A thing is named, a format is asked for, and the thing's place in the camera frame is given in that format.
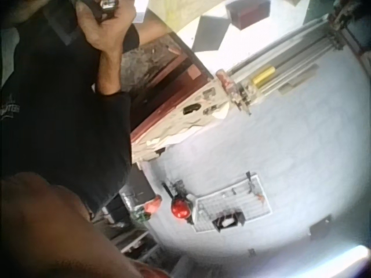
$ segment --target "white wall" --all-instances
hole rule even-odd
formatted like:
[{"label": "white wall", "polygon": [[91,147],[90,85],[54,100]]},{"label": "white wall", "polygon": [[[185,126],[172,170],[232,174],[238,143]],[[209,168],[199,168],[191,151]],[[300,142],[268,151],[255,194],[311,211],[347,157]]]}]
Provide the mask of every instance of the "white wall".
[{"label": "white wall", "polygon": [[[328,214],[336,219],[369,194],[370,83],[350,50],[331,52],[319,72],[288,95],[272,94],[233,110],[219,125],[168,148],[144,171],[163,204],[150,228],[166,246],[212,261],[258,253],[307,237]],[[184,181],[204,195],[257,172],[273,214],[226,233],[196,234],[170,213],[160,182]]]}]

